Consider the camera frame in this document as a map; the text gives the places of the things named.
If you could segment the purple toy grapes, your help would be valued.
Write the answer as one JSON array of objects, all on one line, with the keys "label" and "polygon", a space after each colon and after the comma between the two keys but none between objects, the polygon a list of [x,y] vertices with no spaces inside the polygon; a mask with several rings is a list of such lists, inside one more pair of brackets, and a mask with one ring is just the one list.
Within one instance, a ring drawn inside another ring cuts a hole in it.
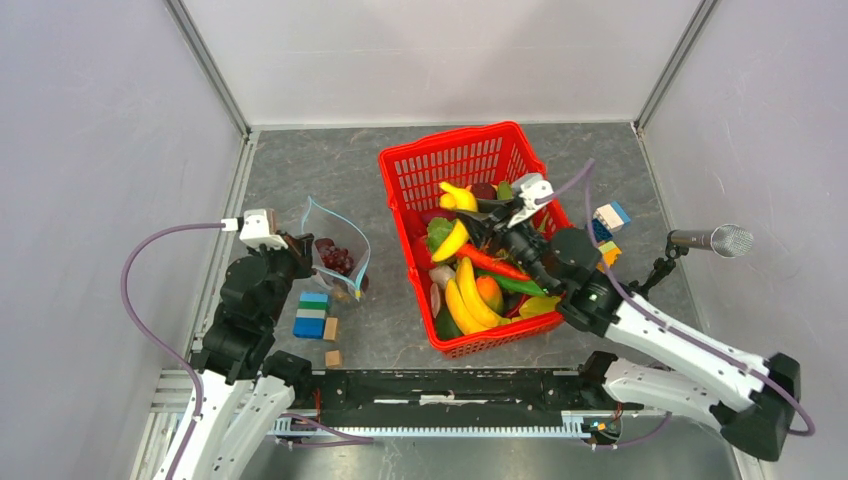
[{"label": "purple toy grapes", "polygon": [[337,246],[328,237],[316,239],[314,245],[325,268],[343,276],[348,276],[353,271],[355,261],[348,249]]}]

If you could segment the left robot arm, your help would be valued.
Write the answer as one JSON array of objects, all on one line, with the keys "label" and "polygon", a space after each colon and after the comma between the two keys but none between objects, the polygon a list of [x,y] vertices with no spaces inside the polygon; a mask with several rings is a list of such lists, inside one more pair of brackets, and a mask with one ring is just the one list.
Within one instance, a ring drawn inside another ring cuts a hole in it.
[{"label": "left robot arm", "polygon": [[193,388],[158,479],[234,479],[289,407],[314,394],[310,361],[275,351],[274,330],[295,281],[312,272],[314,237],[275,232],[233,261],[201,348]]}]

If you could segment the dark blue toy block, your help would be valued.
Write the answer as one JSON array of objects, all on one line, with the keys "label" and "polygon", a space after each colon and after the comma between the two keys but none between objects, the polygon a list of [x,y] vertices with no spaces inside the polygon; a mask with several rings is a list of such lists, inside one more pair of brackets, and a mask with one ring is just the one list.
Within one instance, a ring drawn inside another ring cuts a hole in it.
[{"label": "dark blue toy block", "polygon": [[610,230],[597,218],[593,218],[591,222],[587,224],[587,231],[594,235],[598,244],[611,241],[613,238]]}]

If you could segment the clear zip top bag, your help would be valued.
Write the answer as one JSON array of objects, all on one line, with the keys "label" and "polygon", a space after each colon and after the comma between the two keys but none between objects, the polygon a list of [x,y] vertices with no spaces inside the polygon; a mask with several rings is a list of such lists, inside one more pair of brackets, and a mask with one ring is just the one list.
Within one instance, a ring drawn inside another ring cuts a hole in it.
[{"label": "clear zip top bag", "polygon": [[361,301],[369,285],[371,257],[364,232],[312,196],[307,198],[300,227],[302,233],[314,236],[313,280],[336,299]]}]

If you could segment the green toy corn husk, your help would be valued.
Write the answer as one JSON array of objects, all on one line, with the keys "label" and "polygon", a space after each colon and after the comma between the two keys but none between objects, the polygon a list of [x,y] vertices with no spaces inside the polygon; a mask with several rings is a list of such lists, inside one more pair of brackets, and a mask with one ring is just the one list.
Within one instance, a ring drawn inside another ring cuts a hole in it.
[{"label": "green toy corn husk", "polygon": [[498,201],[509,201],[514,198],[512,185],[507,181],[501,181],[496,187],[496,199]]}]

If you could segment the small wooden cube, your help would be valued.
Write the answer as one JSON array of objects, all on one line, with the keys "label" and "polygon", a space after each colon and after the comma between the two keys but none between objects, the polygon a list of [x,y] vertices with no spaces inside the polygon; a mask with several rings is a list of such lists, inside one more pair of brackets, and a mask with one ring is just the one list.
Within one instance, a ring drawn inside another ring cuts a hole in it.
[{"label": "small wooden cube", "polygon": [[340,350],[331,350],[325,353],[324,363],[327,369],[340,369],[343,367],[343,356]]}]

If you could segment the brown toy potato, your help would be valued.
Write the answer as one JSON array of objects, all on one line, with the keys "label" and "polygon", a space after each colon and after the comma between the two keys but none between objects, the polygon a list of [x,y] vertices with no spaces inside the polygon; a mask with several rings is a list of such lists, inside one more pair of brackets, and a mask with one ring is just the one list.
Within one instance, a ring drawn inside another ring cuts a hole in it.
[{"label": "brown toy potato", "polygon": [[360,295],[356,290],[351,292],[346,284],[334,284],[330,290],[330,295],[334,302],[359,302]]}]

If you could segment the yellow toy banana bunch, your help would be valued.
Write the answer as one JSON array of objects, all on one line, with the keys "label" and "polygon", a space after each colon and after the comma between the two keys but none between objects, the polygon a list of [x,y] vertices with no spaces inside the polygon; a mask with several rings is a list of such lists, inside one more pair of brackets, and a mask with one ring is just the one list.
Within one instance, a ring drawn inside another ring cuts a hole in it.
[{"label": "yellow toy banana bunch", "polygon": [[448,310],[463,335],[472,335],[498,327],[504,318],[490,308],[482,298],[468,258],[463,258],[455,276],[446,283],[445,300]]}]

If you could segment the orange toy fruit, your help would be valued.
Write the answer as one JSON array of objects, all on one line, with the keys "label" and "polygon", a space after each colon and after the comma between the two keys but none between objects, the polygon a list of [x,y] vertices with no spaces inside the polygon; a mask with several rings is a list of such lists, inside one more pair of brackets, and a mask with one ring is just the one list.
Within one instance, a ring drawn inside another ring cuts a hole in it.
[{"label": "orange toy fruit", "polygon": [[503,292],[497,281],[489,275],[481,275],[475,280],[477,290],[484,303],[496,314],[505,312]]}]

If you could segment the toy onion half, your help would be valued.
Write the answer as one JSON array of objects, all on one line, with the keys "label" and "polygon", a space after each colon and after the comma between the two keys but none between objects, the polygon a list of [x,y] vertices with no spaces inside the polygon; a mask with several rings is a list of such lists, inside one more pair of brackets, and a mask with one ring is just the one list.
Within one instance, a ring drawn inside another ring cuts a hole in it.
[{"label": "toy onion half", "polygon": [[445,308],[445,289],[449,280],[456,275],[455,270],[448,265],[440,265],[428,272],[431,280],[430,307],[436,318]]}]

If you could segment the silver microphone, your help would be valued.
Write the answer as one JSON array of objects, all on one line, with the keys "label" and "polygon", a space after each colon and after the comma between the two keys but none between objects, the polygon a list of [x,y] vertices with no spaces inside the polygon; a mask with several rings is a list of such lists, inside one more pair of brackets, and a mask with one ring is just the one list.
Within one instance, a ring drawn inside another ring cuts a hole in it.
[{"label": "silver microphone", "polygon": [[724,224],[707,230],[676,229],[668,233],[664,256],[657,258],[644,282],[633,281],[631,290],[648,298],[650,290],[671,274],[677,260],[691,250],[711,251],[722,258],[737,258],[746,255],[753,246],[751,232],[736,224]]}]

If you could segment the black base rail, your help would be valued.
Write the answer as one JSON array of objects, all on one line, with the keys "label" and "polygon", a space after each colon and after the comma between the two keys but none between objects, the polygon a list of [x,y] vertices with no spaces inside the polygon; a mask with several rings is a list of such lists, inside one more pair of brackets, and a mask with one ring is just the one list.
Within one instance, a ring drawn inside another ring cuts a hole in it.
[{"label": "black base rail", "polygon": [[589,440],[640,404],[570,368],[314,369],[272,424],[279,441],[320,437]]}]

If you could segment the single yellow toy banana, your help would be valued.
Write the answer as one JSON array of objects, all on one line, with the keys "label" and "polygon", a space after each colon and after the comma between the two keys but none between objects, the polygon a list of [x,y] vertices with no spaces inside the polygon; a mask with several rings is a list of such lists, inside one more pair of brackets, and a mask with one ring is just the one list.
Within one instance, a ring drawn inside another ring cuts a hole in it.
[{"label": "single yellow toy banana", "polygon": [[451,232],[432,254],[432,260],[436,263],[448,260],[454,256],[459,249],[470,240],[470,234],[461,220],[457,220]]}]

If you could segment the yellow toy starfruit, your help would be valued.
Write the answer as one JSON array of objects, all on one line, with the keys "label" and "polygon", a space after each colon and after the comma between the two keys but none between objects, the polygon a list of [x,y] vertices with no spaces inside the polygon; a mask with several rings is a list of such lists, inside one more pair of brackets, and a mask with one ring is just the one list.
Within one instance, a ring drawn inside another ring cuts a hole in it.
[{"label": "yellow toy starfruit", "polygon": [[518,316],[522,319],[531,319],[554,313],[559,302],[559,297],[529,297],[519,307]]}]

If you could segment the red toy chili pepper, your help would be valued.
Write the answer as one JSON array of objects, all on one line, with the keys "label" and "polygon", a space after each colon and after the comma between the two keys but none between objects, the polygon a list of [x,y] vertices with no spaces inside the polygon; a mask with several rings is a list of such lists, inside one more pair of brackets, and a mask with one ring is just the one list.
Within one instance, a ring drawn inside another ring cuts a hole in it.
[{"label": "red toy chili pepper", "polygon": [[501,260],[497,257],[488,255],[471,243],[466,243],[459,248],[455,256],[458,259],[467,258],[472,265],[488,272],[504,276],[506,278],[517,281],[530,281],[531,278],[519,268],[513,266],[509,262]]}]

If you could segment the wooden block beside stack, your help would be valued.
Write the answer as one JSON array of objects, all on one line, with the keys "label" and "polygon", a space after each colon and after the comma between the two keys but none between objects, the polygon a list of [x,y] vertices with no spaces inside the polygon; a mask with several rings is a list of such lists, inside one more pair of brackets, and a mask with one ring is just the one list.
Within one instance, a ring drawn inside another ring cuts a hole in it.
[{"label": "wooden block beside stack", "polygon": [[337,317],[327,317],[324,324],[323,340],[336,342],[339,333],[339,320]]}]

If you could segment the white blue toy block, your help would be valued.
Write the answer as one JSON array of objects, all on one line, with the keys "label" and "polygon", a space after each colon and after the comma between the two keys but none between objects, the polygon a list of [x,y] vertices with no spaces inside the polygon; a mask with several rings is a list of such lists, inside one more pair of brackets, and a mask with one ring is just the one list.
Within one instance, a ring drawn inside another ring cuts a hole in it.
[{"label": "white blue toy block", "polygon": [[598,207],[593,213],[593,219],[598,220],[610,233],[616,233],[631,223],[630,216],[617,201]]}]

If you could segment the blue green stacked blocks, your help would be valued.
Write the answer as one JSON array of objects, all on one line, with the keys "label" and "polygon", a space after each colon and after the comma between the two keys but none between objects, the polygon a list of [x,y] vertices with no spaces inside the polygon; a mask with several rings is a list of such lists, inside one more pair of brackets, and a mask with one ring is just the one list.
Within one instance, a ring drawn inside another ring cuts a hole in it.
[{"label": "blue green stacked blocks", "polygon": [[325,293],[302,292],[298,299],[292,334],[302,339],[323,339],[330,297]]}]

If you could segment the yellow green toy block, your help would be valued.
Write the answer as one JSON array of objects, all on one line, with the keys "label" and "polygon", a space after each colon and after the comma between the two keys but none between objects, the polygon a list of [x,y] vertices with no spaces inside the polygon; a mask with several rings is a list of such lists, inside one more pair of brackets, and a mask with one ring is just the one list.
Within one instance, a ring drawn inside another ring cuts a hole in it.
[{"label": "yellow green toy block", "polygon": [[601,242],[599,251],[602,254],[602,260],[609,267],[612,267],[622,254],[621,248],[612,240]]}]

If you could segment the dark green toy avocado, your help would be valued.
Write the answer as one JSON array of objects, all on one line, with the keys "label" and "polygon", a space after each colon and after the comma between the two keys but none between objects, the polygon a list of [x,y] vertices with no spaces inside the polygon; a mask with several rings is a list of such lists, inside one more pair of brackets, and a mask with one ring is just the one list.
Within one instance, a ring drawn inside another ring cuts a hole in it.
[{"label": "dark green toy avocado", "polygon": [[449,309],[443,306],[434,319],[434,329],[440,341],[449,341],[463,336]]}]

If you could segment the green toy pepper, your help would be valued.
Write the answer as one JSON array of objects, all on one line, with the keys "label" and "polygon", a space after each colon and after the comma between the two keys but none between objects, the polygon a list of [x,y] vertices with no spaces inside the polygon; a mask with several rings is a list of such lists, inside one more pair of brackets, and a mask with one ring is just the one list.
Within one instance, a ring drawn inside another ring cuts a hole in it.
[{"label": "green toy pepper", "polygon": [[536,297],[547,296],[547,293],[532,280],[517,280],[482,269],[476,269],[475,273],[478,276],[492,277],[502,289],[506,289],[511,292]]}]

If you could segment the yellow toy lemon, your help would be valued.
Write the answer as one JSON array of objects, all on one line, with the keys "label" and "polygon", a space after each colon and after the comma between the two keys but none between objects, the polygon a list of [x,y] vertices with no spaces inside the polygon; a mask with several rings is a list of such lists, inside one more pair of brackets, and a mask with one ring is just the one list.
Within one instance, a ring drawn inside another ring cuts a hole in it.
[{"label": "yellow toy lemon", "polygon": [[439,198],[439,207],[441,209],[448,211],[479,211],[478,201],[470,190],[457,187],[446,181],[441,182],[439,188],[442,191],[442,195]]}]

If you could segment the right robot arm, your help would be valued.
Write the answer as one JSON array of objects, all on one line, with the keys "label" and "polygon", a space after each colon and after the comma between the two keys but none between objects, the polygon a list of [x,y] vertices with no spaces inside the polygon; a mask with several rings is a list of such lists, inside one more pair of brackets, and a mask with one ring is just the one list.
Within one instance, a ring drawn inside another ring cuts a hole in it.
[{"label": "right robot arm", "polygon": [[601,272],[593,235],[564,228],[545,238],[514,223],[517,201],[488,201],[481,213],[459,210],[477,247],[505,249],[575,329],[650,355],[658,371],[597,352],[577,382],[580,400],[602,408],[615,399],[685,416],[714,428],[728,443],[763,461],[777,461],[800,409],[801,367],[717,341],[665,314],[636,291]]}]

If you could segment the red plastic basket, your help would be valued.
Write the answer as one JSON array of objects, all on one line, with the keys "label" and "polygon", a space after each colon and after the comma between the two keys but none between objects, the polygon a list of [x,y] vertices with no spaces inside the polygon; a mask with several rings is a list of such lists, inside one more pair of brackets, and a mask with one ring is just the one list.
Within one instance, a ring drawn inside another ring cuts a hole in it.
[{"label": "red plastic basket", "polygon": [[428,341],[435,350],[448,358],[458,358],[547,333],[564,323],[561,314],[552,312],[482,333],[442,340],[436,334],[430,309],[432,281],[416,263],[412,247],[413,240],[420,236],[416,230],[418,221],[413,216],[438,206],[441,182],[465,187],[475,182],[513,182],[526,173],[547,174],[546,166],[537,158],[519,124],[504,121],[432,134],[383,150],[378,156],[378,166],[407,264],[407,277]]}]

